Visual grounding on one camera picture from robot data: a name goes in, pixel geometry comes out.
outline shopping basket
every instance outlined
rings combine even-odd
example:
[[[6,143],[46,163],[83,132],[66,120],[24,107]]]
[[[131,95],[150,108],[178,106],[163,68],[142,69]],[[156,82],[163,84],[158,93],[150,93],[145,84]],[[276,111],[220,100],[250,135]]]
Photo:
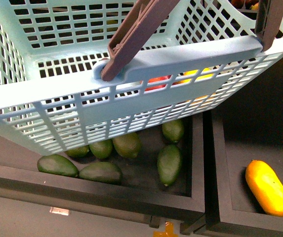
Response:
[[[255,21],[227,0],[181,0],[103,81],[133,5],[0,0],[0,136],[42,155],[113,138],[213,109],[283,57],[283,37],[263,52]]]

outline black surface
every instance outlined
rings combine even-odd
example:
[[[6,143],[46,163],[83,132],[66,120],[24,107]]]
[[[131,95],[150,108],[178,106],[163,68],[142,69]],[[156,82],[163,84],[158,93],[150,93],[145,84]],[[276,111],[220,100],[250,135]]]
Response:
[[[283,236],[283,217],[264,214],[244,177],[252,159],[260,159],[283,183],[283,59],[212,114],[204,114],[204,145],[214,147],[205,150],[207,229]]]
[[[182,174],[171,187],[162,185],[157,173],[156,157],[165,145],[158,126],[138,133],[143,148],[136,160],[123,159],[115,151],[108,159],[123,171],[121,186],[40,173],[41,155],[0,137],[0,188],[195,221],[204,214],[202,115],[186,118],[185,123],[186,133],[178,144],[184,155]],[[88,155],[72,162],[81,169],[98,160]]]

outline basket handle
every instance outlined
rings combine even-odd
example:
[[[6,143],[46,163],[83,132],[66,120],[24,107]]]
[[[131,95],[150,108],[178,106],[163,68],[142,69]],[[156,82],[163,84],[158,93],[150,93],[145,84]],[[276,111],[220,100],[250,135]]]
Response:
[[[255,34],[260,38],[263,51],[268,50],[278,34],[283,18],[283,0],[260,0]]]
[[[138,0],[108,44],[110,61],[101,71],[104,81],[111,81],[138,53],[162,21],[180,0]],[[255,34],[263,51],[268,50],[283,18],[283,0],[260,0]]]
[[[138,0],[108,44],[111,60],[101,72],[112,80],[142,48],[180,0]]]

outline produce display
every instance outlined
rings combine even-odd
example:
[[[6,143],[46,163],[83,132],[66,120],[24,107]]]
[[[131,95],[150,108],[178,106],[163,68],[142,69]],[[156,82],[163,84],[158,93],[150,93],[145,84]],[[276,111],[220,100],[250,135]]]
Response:
[[[161,185],[168,187],[175,183],[181,171],[182,151],[177,147],[177,143],[184,136],[185,125],[181,119],[177,119],[160,125],[160,130],[165,146],[157,150],[156,168]],[[120,185],[124,178],[121,169],[126,167],[121,166],[120,168],[108,158],[114,157],[114,152],[116,152],[129,162],[135,162],[142,151],[142,147],[143,144],[138,133],[132,132],[66,151],[65,154],[70,158],[76,158],[77,162],[89,157],[89,161],[85,161],[85,163],[88,162],[87,166],[82,168],[80,172],[71,160],[59,154],[41,157],[38,161],[38,170],[45,173]]]
[[[259,3],[256,3],[255,5],[253,5],[252,7],[251,7],[251,10],[252,11],[257,11],[259,9]]]
[[[210,71],[209,68],[203,69],[203,72],[208,72],[208,71]],[[196,74],[197,72],[198,72],[198,70],[192,70],[192,71],[184,72],[183,75],[184,75],[184,76],[187,76],[187,75],[194,75],[194,74]],[[211,76],[212,76],[212,74],[203,75],[203,76],[198,77],[196,80],[201,80],[201,79],[209,78],[209,77],[211,77]],[[163,77],[158,77],[158,78],[151,78],[151,79],[148,81],[148,85],[151,85],[152,83],[155,83],[155,82],[158,82],[158,81],[168,80],[168,79],[170,79],[170,77],[171,77],[171,75],[163,76]],[[182,83],[188,83],[188,82],[190,82],[190,81],[191,81],[191,79],[180,80],[180,81],[174,82],[172,85],[177,85],[177,84],[182,84]],[[150,86],[150,87],[147,87],[147,88],[145,89],[145,91],[161,89],[161,88],[164,88],[165,86],[166,86],[166,84]]]
[[[259,3],[259,0],[245,0],[245,8],[252,9],[252,7]]]
[[[244,0],[231,0],[232,6],[234,6],[236,9],[241,9],[244,4]]]
[[[246,168],[245,179],[263,210],[283,216],[283,184],[264,161],[253,160]]]

